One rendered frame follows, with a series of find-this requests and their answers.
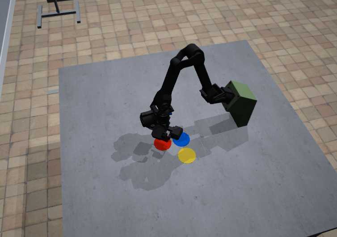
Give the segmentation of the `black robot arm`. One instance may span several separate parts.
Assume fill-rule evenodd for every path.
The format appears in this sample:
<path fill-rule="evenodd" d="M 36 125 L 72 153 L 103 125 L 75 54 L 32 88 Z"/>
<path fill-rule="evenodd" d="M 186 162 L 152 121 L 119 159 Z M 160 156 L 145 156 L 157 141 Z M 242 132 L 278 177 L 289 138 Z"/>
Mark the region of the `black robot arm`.
<path fill-rule="evenodd" d="M 182 60 L 185 56 L 188 59 Z M 140 121 L 143 127 L 155 124 L 152 131 L 152 137 L 158 140 L 166 139 L 167 127 L 157 123 L 165 123 L 169 120 L 169 113 L 174 109 L 171 106 L 172 91 L 177 81 L 178 75 L 183 68 L 194 66 L 202 85 L 201 96 L 207 103 L 226 103 L 227 105 L 235 97 L 230 87 L 219 87 L 217 84 L 211 84 L 210 78 L 204 65 L 204 52 L 195 44 L 191 43 L 179 51 L 179 53 L 170 60 L 166 77 L 161 89 L 156 93 L 153 102 L 150 105 L 151 110 L 142 112 Z M 156 108 L 157 106 L 157 108 Z"/>

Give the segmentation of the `red circle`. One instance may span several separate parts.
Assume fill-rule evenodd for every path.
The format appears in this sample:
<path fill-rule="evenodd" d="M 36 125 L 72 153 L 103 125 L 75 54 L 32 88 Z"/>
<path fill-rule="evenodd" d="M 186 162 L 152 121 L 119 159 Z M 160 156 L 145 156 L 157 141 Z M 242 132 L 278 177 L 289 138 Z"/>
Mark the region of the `red circle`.
<path fill-rule="evenodd" d="M 169 140 L 168 142 L 165 142 L 165 141 L 162 141 L 162 140 L 155 139 L 154 140 L 154 146 L 158 150 L 161 150 L 161 151 L 167 150 L 171 146 L 171 140 Z"/>

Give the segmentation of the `yellow circle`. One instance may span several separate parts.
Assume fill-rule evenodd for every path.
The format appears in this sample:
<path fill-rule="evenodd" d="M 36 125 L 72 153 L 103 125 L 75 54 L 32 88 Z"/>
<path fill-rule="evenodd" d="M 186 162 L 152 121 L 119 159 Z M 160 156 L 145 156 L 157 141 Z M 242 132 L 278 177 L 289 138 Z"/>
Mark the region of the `yellow circle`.
<path fill-rule="evenodd" d="M 190 148 L 182 148 L 178 152 L 178 158 L 181 162 L 189 164 L 189 163 L 192 163 L 195 160 L 196 154 L 195 154 L 194 150 L 192 150 Z"/>

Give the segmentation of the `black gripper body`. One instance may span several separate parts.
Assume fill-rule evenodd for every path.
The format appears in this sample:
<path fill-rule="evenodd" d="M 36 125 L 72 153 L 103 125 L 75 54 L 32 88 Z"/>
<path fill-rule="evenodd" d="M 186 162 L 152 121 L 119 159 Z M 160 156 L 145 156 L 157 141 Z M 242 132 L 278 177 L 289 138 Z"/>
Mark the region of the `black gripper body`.
<path fill-rule="evenodd" d="M 170 117 L 169 117 L 169 120 L 170 120 Z M 170 122 L 169 120 L 165 123 L 160 123 L 158 120 L 157 120 L 157 123 L 161 126 L 166 126 L 167 127 L 167 130 L 170 131 L 170 135 L 171 135 L 171 138 L 175 139 L 175 140 L 179 140 L 182 132 L 183 132 L 183 128 L 181 127 L 178 127 L 178 126 L 175 126 L 175 127 L 171 127 L 169 126 Z M 155 123 L 156 124 L 156 123 Z M 154 128 L 155 127 L 155 124 L 152 124 L 152 125 L 149 125 L 149 126 L 146 126 L 147 128 Z"/>

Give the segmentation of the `blue circle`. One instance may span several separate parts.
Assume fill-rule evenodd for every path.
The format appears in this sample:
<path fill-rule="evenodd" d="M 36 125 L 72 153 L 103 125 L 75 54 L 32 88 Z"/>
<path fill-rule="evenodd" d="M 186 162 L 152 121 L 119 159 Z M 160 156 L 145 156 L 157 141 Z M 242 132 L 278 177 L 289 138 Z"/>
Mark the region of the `blue circle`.
<path fill-rule="evenodd" d="M 183 147 L 186 146 L 190 142 L 190 137 L 186 133 L 182 133 L 179 140 L 173 139 L 175 145 Z"/>

